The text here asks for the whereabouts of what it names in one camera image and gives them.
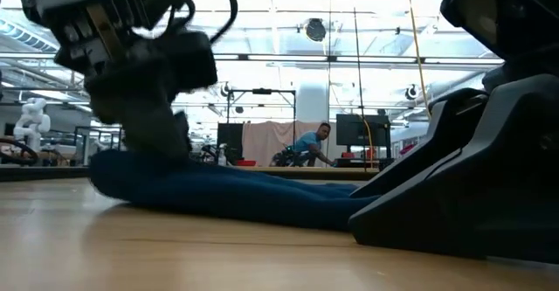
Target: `blue cloth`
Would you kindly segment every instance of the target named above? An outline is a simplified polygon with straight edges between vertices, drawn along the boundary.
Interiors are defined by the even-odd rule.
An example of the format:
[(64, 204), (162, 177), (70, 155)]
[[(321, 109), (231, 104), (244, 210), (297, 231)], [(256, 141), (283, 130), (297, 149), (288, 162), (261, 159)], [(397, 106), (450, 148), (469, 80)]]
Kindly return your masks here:
[(297, 142), (295, 142), (295, 145), (293, 146), (293, 150), (295, 152), (308, 151), (308, 146), (312, 144), (317, 145), (319, 149), (322, 148), (322, 143), (316, 136), (316, 133), (307, 132), (303, 134)]
[(102, 194), (141, 208), (336, 231), (379, 197), (350, 198), (352, 184), (304, 184), (116, 150), (94, 155), (90, 174)]

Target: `computer monitor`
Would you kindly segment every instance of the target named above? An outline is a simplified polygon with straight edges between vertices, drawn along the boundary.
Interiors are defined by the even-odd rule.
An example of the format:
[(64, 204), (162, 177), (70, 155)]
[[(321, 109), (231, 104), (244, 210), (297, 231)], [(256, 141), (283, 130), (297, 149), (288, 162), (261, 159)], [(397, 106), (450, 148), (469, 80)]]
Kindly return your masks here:
[[(369, 133), (363, 119), (357, 114), (338, 114), (336, 144), (338, 146), (369, 146)], [(390, 121), (388, 116), (365, 115), (369, 124), (373, 146), (390, 147)]]

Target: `pink curtain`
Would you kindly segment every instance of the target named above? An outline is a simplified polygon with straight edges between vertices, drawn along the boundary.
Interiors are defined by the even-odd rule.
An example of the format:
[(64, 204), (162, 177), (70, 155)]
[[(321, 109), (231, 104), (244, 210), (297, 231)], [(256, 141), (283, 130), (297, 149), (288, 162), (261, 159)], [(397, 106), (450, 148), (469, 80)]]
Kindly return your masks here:
[[(321, 124), (295, 122), (295, 140), (308, 131), (316, 131)], [(243, 157), (254, 160), (256, 165), (267, 167), (273, 155), (293, 144), (293, 123), (245, 123), (243, 126)]]

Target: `wooden floor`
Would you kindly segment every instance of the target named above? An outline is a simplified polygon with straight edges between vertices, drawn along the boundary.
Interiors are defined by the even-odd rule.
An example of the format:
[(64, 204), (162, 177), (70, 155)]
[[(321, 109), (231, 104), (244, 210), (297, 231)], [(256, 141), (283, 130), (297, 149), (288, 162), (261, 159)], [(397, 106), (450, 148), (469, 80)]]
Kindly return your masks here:
[(559, 290), (553, 267), (358, 246), (350, 235), (137, 211), (87, 180), (0, 184), (0, 290)]

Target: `blue shirt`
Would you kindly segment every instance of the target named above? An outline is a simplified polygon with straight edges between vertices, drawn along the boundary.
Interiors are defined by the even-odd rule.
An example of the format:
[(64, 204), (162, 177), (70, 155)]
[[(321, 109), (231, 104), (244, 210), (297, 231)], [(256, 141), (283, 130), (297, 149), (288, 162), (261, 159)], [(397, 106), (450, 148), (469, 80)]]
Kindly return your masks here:
[(315, 144), (318, 146), (318, 149), (321, 148), (321, 141), (316, 136), (315, 132), (308, 132), (303, 134), (299, 140), (295, 143), (293, 147), (295, 152), (303, 152), (308, 151), (308, 146)]

